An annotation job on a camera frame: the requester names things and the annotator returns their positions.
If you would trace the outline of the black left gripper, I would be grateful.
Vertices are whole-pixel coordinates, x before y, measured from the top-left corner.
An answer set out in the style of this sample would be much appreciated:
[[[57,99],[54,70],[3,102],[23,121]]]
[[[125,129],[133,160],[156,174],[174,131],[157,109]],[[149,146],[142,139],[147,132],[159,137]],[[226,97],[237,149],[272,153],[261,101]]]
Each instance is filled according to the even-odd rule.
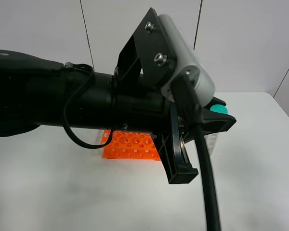
[[[197,175],[193,168],[184,143],[195,140],[196,126],[203,136],[227,132],[236,118],[229,114],[213,112],[213,105],[226,103],[214,96],[181,96],[180,118],[184,128],[180,129],[175,104],[165,99],[162,113],[153,125],[151,134],[169,184],[189,184]]]

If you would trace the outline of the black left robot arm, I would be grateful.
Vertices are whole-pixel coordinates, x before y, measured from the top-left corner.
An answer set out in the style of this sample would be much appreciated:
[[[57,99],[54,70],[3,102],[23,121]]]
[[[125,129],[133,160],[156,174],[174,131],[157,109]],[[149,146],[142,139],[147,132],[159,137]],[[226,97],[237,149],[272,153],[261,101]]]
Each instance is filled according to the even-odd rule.
[[[41,125],[151,133],[170,184],[189,183],[198,174],[184,148],[192,132],[159,92],[127,88],[86,64],[0,50],[0,137]]]

